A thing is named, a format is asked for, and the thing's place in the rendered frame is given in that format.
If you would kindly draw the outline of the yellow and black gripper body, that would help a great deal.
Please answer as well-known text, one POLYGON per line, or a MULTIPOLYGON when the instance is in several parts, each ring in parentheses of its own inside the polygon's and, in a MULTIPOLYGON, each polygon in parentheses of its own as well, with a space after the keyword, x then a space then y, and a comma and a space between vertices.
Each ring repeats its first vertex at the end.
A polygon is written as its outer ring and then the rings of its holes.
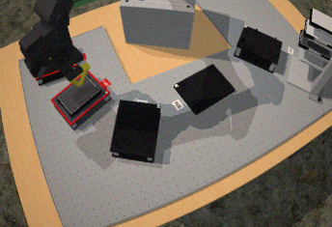
POLYGON ((63 66, 60 68, 57 66, 57 68, 60 70, 60 72, 66 77, 68 81, 72 81, 75 77, 77 77, 80 73, 83 72, 83 69, 78 66, 73 71, 71 71, 72 66, 75 65, 77 62, 80 63, 84 60, 83 54, 72 44, 70 35, 69 35, 69 41, 62 46, 54 47, 52 48, 58 49, 62 47, 66 47, 68 54, 69 54, 69 60, 64 63, 63 66))

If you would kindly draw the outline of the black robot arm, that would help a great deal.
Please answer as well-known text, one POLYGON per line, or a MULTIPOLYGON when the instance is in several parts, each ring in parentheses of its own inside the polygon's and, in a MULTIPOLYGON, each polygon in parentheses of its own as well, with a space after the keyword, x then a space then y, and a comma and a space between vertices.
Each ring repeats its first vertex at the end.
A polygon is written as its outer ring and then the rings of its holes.
POLYGON ((69 60, 65 46, 58 49, 51 46, 58 47, 69 41, 69 12, 73 4, 72 0, 36 1, 34 11, 42 19, 18 42, 25 57, 23 61, 33 77, 42 78, 50 63, 49 57, 59 68, 69 60))

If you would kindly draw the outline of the grey slotted shelf rack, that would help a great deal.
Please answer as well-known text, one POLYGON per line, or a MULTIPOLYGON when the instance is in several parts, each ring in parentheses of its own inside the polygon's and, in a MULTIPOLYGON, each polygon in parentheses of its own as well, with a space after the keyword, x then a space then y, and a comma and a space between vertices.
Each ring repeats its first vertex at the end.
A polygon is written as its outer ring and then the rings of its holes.
POLYGON ((316 96, 332 76, 332 49, 317 41, 310 39, 309 41, 329 50, 329 61, 310 50, 299 47, 298 59, 291 56, 287 83, 316 96))

